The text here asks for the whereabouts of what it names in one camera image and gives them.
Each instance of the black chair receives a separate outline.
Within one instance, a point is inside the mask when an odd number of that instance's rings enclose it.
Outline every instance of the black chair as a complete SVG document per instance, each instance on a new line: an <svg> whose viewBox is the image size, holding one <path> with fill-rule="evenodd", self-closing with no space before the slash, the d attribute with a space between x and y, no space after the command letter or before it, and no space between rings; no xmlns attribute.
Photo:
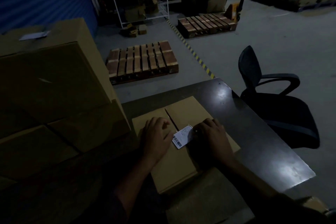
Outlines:
<svg viewBox="0 0 336 224"><path fill-rule="evenodd" d="M239 57L239 71L246 89L241 99L251 107L291 148L320 146L319 132L308 106L288 93L300 85L295 74L261 74L261 69L251 46L246 47ZM257 93L256 86L289 81L291 84L280 94Z"/></svg>

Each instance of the person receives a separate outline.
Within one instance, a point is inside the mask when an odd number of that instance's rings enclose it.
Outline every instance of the person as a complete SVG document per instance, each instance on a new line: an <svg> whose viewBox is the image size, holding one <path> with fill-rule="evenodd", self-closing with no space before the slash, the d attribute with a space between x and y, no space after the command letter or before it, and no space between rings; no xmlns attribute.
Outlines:
<svg viewBox="0 0 336 224"><path fill-rule="evenodd" d="M163 134L169 124L170 121L157 117L146 122L139 160L104 200L87 209L74 223L127 223L143 182L170 147L173 133ZM257 223L329 223L325 215L277 192L242 165L235 158L225 128L217 119L206 119L193 129L201 133L213 165L237 188Z"/></svg>

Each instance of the white metal rack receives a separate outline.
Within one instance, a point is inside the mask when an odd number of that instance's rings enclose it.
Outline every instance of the white metal rack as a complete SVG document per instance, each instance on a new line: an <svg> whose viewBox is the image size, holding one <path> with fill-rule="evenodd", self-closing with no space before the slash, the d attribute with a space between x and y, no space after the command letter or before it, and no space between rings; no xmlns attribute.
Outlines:
<svg viewBox="0 0 336 224"><path fill-rule="evenodd" d="M118 17L119 17L121 27L124 24L137 22L137 21L122 22L121 18L120 18L119 9L118 9L116 0L113 0L113 1L114 1L115 8L117 10L117 13L118 13ZM159 9L159 12L157 14L159 14L159 15L145 14L145 19L144 20L152 20L152 19L163 18L163 17L168 17L168 19L169 19L169 2L164 2L164 1L157 0L157 6L158 6L158 9Z"/></svg>

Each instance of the yellow and black striped tape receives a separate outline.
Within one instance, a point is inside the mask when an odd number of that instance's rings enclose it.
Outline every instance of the yellow and black striped tape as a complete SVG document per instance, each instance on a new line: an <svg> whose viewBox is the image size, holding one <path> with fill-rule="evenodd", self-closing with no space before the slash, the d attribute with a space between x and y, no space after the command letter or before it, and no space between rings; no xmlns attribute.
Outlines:
<svg viewBox="0 0 336 224"><path fill-rule="evenodd" d="M182 43L186 45L188 50L191 52L191 54L195 57L195 59L198 61L198 63L203 67L203 69L206 71L206 73L211 77L211 79L216 78L215 75L210 71L210 69L204 64L204 62L201 60L199 56L197 56L196 52L191 48L191 46L187 43L187 41L184 39L184 37L180 34L180 32L177 30L175 26L173 26L169 20L167 20L167 23L169 26L173 29L173 31L176 33L176 35L181 39Z"/></svg>

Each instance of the concrete floor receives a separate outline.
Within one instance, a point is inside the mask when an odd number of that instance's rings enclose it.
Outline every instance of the concrete floor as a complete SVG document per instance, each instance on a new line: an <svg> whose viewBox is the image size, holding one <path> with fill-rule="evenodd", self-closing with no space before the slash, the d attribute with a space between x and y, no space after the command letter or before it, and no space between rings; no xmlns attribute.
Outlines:
<svg viewBox="0 0 336 224"><path fill-rule="evenodd" d="M177 24L183 15L171 13ZM180 72L140 82L115 86L121 102L128 102L210 79L165 21L148 24L147 35L124 38L115 27L101 27L96 44L105 60L110 49L168 40L179 62ZM336 9L325 8L292 13L245 0L235 32L189 39L188 43L216 77L237 94L245 89L238 71L241 51L251 45L263 74L295 73L301 85L289 95L309 106L320 132L319 149L296 149L316 177L286 193L293 197L314 195L336 207ZM259 92L279 93L286 82L261 86Z"/></svg>

